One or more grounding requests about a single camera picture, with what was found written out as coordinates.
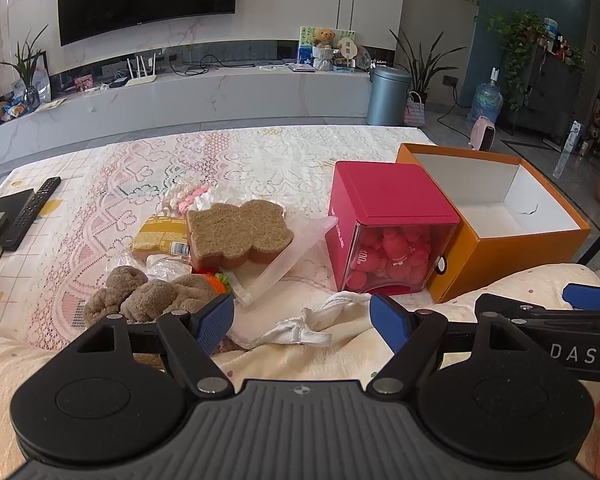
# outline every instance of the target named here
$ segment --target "yellow package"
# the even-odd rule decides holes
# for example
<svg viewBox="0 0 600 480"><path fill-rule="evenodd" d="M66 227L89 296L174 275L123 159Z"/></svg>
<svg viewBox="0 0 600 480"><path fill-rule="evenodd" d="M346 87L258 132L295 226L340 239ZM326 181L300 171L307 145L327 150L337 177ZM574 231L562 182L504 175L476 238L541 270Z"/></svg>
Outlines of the yellow package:
<svg viewBox="0 0 600 480"><path fill-rule="evenodd" d="M131 250L143 262L151 254L189 256L187 221L184 218L150 216L131 242Z"/></svg>

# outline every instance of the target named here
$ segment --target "black remote control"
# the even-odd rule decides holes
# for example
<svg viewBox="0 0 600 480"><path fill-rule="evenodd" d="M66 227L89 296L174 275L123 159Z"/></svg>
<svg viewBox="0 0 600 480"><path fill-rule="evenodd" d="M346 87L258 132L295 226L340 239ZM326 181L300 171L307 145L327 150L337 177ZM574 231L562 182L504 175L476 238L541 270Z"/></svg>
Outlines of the black remote control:
<svg viewBox="0 0 600 480"><path fill-rule="evenodd" d="M2 249L5 251L15 251L24 235L33 224L33 221L38 216L38 213L45 205L46 201L56 190L56 187L60 184L60 177L55 176L45 180L44 184L40 189L31 197L31 200L27 202L27 205L20 212L18 217L14 220L13 224L9 228L9 232L4 236L2 241Z"/></svg>

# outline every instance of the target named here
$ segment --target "barcode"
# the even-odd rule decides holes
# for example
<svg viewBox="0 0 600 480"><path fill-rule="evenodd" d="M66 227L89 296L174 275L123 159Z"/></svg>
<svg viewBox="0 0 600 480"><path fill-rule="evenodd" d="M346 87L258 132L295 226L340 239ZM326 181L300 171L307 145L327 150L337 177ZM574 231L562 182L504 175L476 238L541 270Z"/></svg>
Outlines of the barcode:
<svg viewBox="0 0 600 480"><path fill-rule="evenodd" d="M169 252L174 256L189 256L189 246L180 242L171 242Z"/></svg>

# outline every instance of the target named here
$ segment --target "gray ribbed panel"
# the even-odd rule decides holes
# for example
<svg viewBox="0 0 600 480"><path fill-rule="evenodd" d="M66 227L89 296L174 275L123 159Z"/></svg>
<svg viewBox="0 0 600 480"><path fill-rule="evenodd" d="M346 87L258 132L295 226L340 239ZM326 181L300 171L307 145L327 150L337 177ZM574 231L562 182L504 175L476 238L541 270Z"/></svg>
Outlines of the gray ribbed panel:
<svg viewBox="0 0 600 480"><path fill-rule="evenodd" d="M310 392L299 395L296 387ZM366 397L357 382L249 381L238 396L203 402L163 448L103 470L29 462L16 480L584 480L573 463L542 472L483 470L448 455L409 410Z"/></svg>

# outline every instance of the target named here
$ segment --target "blue gripper pad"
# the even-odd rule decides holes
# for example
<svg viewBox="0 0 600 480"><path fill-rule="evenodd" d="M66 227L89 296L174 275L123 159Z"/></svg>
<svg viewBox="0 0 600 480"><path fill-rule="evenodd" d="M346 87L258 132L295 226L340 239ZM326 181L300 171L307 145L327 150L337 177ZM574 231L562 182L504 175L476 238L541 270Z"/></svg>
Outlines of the blue gripper pad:
<svg viewBox="0 0 600 480"><path fill-rule="evenodd" d="M198 318L196 341L211 355L234 323L234 298L230 294L218 296L194 315Z"/></svg>
<svg viewBox="0 0 600 480"><path fill-rule="evenodd" d="M573 308L600 310L600 286L569 283L562 291L562 299Z"/></svg>
<svg viewBox="0 0 600 480"><path fill-rule="evenodd" d="M369 314L371 324L395 354L409 339L407 324L409 313L401 306L398 311L382 296L374 294L369 302Z"/></svg>

